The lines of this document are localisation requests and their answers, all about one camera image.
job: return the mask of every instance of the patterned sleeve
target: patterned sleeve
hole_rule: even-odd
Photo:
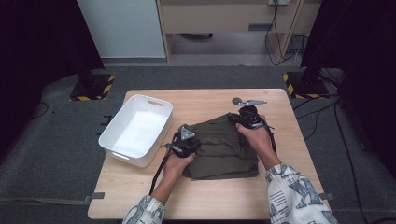
[[[287,164],[267,171],[271,223],[338,223],[311,181]]]
[[[163,204],[155,198],[146,195],[137,206],[128,212],[122,224],[161,224],[164,215],[165,207]]]

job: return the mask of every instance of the olive green bag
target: olive green bag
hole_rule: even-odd
[[[188,126],[201,141],[195,158],[183,172],[193,179],[253,177],[259,173],[256,151],[227,115]]]

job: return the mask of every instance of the wooden table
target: wooden table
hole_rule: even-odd
[[[163,143],[169,143],[182,124],[195,124],[224,115],[237,113],[234,97],[242,100],[266,100],[257,105],[268,124],[274,127],[278,157],[310,178],[318,193],[323,192],[288,95],[279,89],[229,90],[136,90],[128,91],[125,101],[143,94],[170,102],[173,124]],[[92,199],[90,218],[122,219],[140,199],[149,193],[165,153],[160,148],[153,162],[139,168],[106,156],[95,192],[104,192],[104,199]],[[259,162],[257,177],[226,180],[190,180],[182,176],[166,204],[165,219],[267,219],[269,218],[265,170]]]

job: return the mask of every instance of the wall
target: wall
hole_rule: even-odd
[[[78,0],[101,58],[165,58],[155,0]]]

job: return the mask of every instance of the black curtain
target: black curtain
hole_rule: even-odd
[[[77,74],[75,59],[87,69],[104,68],[76,0],[0,1],[0,158],[31,118],[42,89]]]
[[[311,75],[341,68],[339,89],[364,148],[396,177],[396,1],[323,0],[304,53]]]

